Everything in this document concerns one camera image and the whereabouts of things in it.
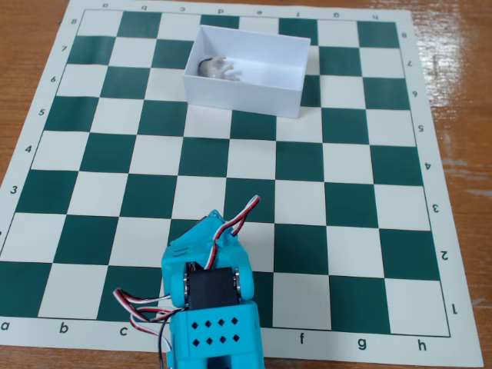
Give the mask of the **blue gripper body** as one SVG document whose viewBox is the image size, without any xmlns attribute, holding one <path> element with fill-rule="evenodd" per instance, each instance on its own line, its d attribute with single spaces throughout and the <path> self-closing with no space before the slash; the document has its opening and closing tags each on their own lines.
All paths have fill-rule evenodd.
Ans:
<svg viewBox="0 0 492 369">
<path fill-rule="evenodd" d="M 225 223 L 217 211 L 212 211 L 181 237 L 170 243 L 170 270 L 183 271 L 185 264 L 198 263 L 205 268 L 211 252 L 214 235 Z M 248 253 L 241 245 L 238 235 L 233 235 L 232 226 L 226 228 L 216 240 L 217 253 L 213 268 L 233 267 L 239 271 L 251 270 Z"/>
</svg>

